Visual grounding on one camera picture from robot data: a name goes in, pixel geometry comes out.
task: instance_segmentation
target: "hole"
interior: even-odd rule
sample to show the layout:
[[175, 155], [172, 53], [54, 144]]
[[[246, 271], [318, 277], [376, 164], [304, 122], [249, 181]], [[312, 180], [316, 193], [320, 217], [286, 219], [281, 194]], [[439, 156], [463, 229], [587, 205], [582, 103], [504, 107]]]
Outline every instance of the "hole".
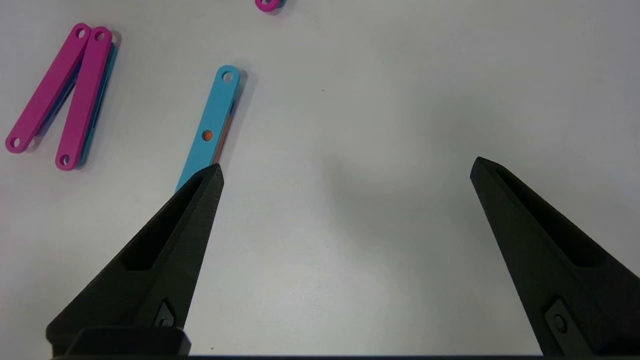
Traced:
[[202, 131], [202, 139], [206, 142], [210, 142], [211, 139], [213, 139], [213, 131], [211, 130]]
[[222, 74], [222, 81], [228, 83], [229, 81], [233, 80], [234, 75], [231, 74], [229, 71], [227, 71], [226, 73]]

